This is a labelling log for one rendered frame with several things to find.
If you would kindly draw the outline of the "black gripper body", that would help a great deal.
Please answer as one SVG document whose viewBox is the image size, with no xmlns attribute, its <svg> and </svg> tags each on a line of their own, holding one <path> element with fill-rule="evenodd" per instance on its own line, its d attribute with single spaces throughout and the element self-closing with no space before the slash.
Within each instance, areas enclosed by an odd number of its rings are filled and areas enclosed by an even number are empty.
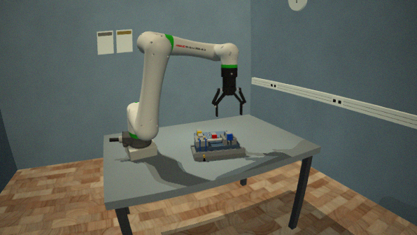
<svg viewBox="0 0 417 235">
<path fill-rule="evenodd" d="M 233 87 L 227 87 L 227 86 L 233 86 Z M 236 78 L 223 78 L 222 77 L 222 91 L 225 93 L 227 90 L 229 90 L 229 92 L 226 94 L 227 96 L 233 95 L 231 90 L 234 90 L 234 92 L 236 92 Z"/>
</svg>

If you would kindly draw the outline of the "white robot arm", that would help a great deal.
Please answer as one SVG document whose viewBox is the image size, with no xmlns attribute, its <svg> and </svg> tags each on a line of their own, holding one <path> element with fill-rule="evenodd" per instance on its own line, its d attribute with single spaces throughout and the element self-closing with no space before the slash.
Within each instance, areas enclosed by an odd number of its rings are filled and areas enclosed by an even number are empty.
<svg viewBox="0 0 417 235">
<path fill-rule="evenodd" d="M 232 43 L 200 43 L 146 31 L 138 37 L 136 44 L 144 53 L 140 100 L 127 107 L 128 131 L 123 131 L 119 138 L 109 139 L 110 142 L 119 141 L 124 148 L 146 148 L 158 134 L 160 95 L 170 55 L 201 57 L 215 62 L 221 59 L 221 77 L 237 77 L 239 49 Z"/>
</svg>

